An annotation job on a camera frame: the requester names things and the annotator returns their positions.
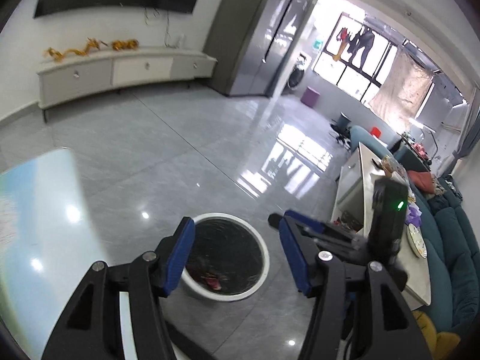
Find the yellow pillow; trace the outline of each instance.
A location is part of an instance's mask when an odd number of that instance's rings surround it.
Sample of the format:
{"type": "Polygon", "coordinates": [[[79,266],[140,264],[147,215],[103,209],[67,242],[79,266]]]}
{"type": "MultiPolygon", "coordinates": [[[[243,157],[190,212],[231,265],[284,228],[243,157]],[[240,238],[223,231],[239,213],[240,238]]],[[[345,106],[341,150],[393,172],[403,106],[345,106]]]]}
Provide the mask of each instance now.
{"type": "Polygon", "coordinates": [[[455,333],[437,333],[434,323],[423,311],[412,311],[434,360],[444,360],[460,342],[455,333]]]}

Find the tiled floor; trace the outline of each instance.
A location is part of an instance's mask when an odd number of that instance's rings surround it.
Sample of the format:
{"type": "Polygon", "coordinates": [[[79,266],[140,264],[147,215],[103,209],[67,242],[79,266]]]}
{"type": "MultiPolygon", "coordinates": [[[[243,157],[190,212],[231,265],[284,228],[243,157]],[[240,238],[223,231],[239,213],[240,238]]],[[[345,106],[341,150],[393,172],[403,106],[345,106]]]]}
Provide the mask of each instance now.
{"type": "Polygon", "coordinates": [[[0,171],[54,147],[73,149],[98,236],[116,263],[153,249],[184,215],[248,221],[271,256],[260,290],[222,304],[180,286],[163,301],[165,315],[218,359],[295,359],[313,303],[297,292],[266,219],[289,208],[329,219],[347,159],[329,132],[295,97],[153,85],[60,105],[47,125],[33,112],[0,128],[0,171]]]}

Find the curtain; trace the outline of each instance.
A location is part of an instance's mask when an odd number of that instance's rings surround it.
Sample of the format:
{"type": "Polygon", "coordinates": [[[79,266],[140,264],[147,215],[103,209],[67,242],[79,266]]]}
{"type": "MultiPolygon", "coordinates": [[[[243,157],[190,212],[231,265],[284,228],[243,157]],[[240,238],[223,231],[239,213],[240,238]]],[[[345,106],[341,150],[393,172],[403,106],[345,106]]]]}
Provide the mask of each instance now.
{"type": "Polygon", "coordinates": [[[410,129],[409,117],[417,114],[432,78],[431,72],[399,49],[385,83],[368,107],[395,132],[402,134],[410,129]]]}
{"type": "MultiPolygon", "coordinates": [[[[475,105],[475,103],[477,103],[476,105],[478,105],[479,99],[480,91],[476,88],[473,95],[472,106],[475,105]]],[[[458,147],[457,150],[452,153],[452,158],[450,158],[451,162],[448,164],[448,167],[442,173],[443,177],[451,174],[453,169],[455,168],[455,165],[457,164],[457,161],[460,158],[469,155],[477,142],[480,140],[480,114],[478,113],[477,107],[471,109],[471,111],[477,114],[476,118],[474,119],[475,121],[473,122],[473,124],[471,124],[470,130],[468,130],[468,132],[466,133],[465,139],[461,143],[460,147],[458,147]]]]}

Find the white coffee table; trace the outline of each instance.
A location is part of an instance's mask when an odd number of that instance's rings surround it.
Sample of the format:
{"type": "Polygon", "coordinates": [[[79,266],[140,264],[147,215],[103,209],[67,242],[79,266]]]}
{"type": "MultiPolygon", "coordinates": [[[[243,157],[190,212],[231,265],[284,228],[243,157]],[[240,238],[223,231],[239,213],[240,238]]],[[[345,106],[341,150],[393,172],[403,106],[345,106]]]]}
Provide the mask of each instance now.
{"type": "MultiPolygon", "coordinates": [[[[366,237],[370,231],[373,210],[371,204],[374,195],[374,181],[384,176],[383,170],[375,167],[372,160],[380,159],[365,145],[360,143],[340,171],[337,196],[331,220],[336,220],[343,211],[349,211],[360,223],[363,229],[359,234],[366,237]]],[[[431,302],[430,273],[427,259],[419,258],[413,252],[407,239],[407,227],[404,227],[400,252],[400,262],[406,269],[409,279],[402,292],[411,310],[431,302]]]]}

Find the hanging clothes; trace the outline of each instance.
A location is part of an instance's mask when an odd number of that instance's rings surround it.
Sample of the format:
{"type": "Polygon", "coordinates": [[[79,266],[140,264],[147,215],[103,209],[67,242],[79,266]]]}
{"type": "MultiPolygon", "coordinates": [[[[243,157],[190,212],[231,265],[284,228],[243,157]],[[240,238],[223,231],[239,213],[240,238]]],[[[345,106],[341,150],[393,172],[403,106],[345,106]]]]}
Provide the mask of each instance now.
{"type": "Polygon", "coordinates": [[[361,55],[361,60],[360,60],[360,70],[363,68],[363,65],[365,64],[365,61],[367,60],[368,53],[370,52],[371,48],[374,46],[374,40],[375,40],[375,35],[371,31],[371,29],[368,28],[368,27],[364,27],[364,28],[366,28],[366,31],[360,36],[359,36],[359,32],[358,32],[357,35],[355,35],[355,37],[350,42],[350,44],[353,45],[353,49],[352,49],[352,55],[349,58],[349,62],[353,58],[355,58],[357,53],[362,48],[364,48],[363,52],[362,52],[362,55],[361,55]],[[358,39],[358,42],[356,44],[354,44],[354,41],[355,41],[356,38],[358,39]]]}
{"type": "Polygon", "coordinates": [[[335,62],[340,60],[340,57],[343,51],[345,50],[345,47],[347,46],[347,44],[349,44],[349,41],[350,41],[350,33],[345,27],[343,27],[338,33],[337,40],[342,41],[342,43],[340,43],[340,47],[338,48],[337,54],[332,57],[333,61],[335,62]]]}
{"type": "Polygon", "coordinates": [[[362,28],[360,28],[360,30],[355,34],[355,36],[353,37],[352,40],[348,40],[349,42],[349,49],[348,49],[348,52],[350,54],[352,54],[352,51],[354,49],[354,47],[357,45],[357,42],[359,40],[359,37],[360,37],[360,33],[362,32],[362,28]]]}

